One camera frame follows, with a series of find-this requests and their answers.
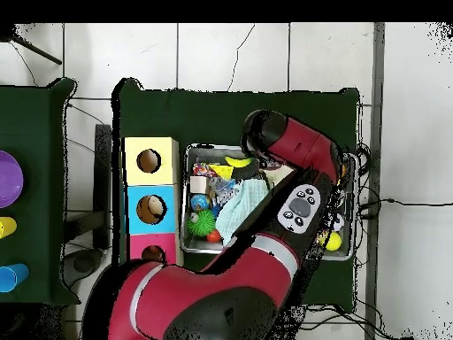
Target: green mat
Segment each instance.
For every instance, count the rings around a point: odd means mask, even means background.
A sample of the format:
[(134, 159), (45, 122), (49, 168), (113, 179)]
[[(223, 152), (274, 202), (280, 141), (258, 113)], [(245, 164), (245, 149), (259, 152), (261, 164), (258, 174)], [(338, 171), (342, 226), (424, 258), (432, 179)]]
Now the green mat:
[[(256, 109), (275, 110), (309, 124), (331, 136), (344, 150), (356, 148), (356, 89), (339, 93), (292, 91), (288, 93), (205, 93), (180, 89), (141, 89), (135, 79), (121, 81), (113, 98), (119, 97), (113, 125), (120, 137), (170, 136), (180, 144), (180, 162), (191, 143), (238, 145), (242, 124)], [(119, 184), (120, 218), (124, 218), (122, 184)], [(125, 259), (124, 221), (120, 221), (120, 260)], [(185, 266), (200, 269), (212, 256), (185, 254)], [(306, 291), (305, 304), (337, 304), (346, 312), (353, 308), (354, 259), (322, 261)]]
[(76, 304), (60, 281), (65, 196), (63, 119), (75, 82), (61, 79), (47, 88), (0, 87), (0, 150), (19, 162), (24, 189), (0, 209), (18, 228), (0, 240), (0, 265), (25, 263), (28, 278), (0, 302)]

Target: green spiky ball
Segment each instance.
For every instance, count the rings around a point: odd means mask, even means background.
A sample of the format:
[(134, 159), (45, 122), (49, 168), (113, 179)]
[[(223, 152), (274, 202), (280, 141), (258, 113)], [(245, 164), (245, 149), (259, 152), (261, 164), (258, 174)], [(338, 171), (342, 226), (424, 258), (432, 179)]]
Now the green spiky ball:
[(216, 220), (211, 210), (192, 212), (188, 218), (188, 230), (191, 234), (205, 237), (216, 228)]

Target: purple plate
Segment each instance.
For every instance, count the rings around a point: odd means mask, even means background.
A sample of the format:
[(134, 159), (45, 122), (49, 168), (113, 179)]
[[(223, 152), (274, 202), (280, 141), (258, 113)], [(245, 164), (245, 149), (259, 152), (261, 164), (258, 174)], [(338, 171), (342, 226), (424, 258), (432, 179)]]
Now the purple plate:
[(19, 163), (5, 151), (0, 151), (0, 209), (19, 198), (24, 186), (24, 175)]

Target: red ball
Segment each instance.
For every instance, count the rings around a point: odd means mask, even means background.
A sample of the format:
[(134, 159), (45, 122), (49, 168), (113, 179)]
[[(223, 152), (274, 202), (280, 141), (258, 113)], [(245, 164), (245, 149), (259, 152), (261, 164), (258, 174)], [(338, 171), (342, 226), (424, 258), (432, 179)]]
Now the red ball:
[(214, 229), (212, 232), (210, 232), (209, 235), (206, 236), (206, 240), (208, 240), (210, 243), (218, 243), (221, 239), (222, 237), (220, 236), (220, 233), (217, 229)]

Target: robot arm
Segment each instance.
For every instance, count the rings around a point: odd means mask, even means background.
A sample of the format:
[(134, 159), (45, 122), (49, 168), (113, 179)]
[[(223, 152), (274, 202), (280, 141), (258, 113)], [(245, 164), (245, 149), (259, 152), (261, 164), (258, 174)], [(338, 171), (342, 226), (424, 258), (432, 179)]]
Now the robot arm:
[(107, 270), (88, 301), (83, 340), (265, 340), (316, 237), (341, 163), (325, 135), (277, 112), (253, 112), (242, 147), (295, 171), (201, 272), (154, 261)]

